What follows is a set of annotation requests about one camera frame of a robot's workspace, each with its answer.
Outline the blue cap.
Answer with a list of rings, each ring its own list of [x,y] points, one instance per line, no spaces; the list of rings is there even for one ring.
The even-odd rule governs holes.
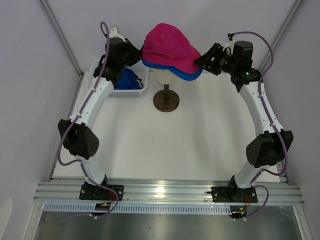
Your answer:
[[[190,44],[156,44],[145,41],[142,48],[142,63],[152,69],[169,70],[184,81],[202,68],[194,64],[200,53]]]
[[[123,75],[117,83],[115,90],[141,90],[144,87],[142,79],[134,71],[125,68]]]

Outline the pink cap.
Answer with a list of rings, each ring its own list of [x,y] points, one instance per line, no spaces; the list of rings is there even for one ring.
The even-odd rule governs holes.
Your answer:
[[[195,80],[202,68],[194,61],[201,54],[175,26],[157,24],[146,36],[142,47],[142,62],[157,70],[168,70],[185,81]]]
[[[200,69],[198,72],[192,75],[193,78],[198,78],[199,75],[202,73],[202,70]]]

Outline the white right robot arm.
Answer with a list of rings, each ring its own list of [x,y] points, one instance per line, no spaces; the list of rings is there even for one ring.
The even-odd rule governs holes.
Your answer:
[[[194,63],[202,69],[218,76],[230,75],[230,80],[243,98],[255,128],[255,139],[245,149],[247,158],[241,170],[231,177],[228,186],[217,190],[212,188],[214,201],[230,199],[239,202],[256,194],[254,182],[263,172],[277,176],[270,171],[271,166],[284,161],[283,175],[289,162],[288,150],[293,142],[292,131],[285,130],[275,116],[267,95],[263,77],[258,69],[252,67],[253,44],[238,40],[233,42],[232,50],[215,43]]]

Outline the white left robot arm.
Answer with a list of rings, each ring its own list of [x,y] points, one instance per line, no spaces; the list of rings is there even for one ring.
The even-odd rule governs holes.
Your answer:
[[[92,185],[90,194],[99,201],[107,197],[108,187],[102,184],[107,177],[97,157],[100,141],[93,131],[94,123],[102,105],[123,77],[125,68],[138,63],[141,56],[141,51],[127,38],[114,36],[107,40],[105,54],[90,66],[88,78],[91,83],[79,107],[67,120],[58,122],[61,137],[58,149],[66,149],[76,157],[63,162],[58,156],[59,164],[66,167],[80,163],[86,183]]]

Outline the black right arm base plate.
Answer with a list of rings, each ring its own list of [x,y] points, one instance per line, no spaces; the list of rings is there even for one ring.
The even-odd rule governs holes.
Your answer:
[[[257,203],[257,193],[253,187],[250,188],[232,188],[231,186],[213,186],[206,192],[211,195],[215,203]]]

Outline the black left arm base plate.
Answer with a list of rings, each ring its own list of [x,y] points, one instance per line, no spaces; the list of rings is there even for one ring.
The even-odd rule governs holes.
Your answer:
[[[118,195],[118,200],[123,200],[124,186],[119,184],[108,184],[108,188],[114,190]],[[95,200],[95,201],[115,201],[116,196],[110,190],[106,190],[96,185],[85,182],[81,186],[79,193],[80,200]]]

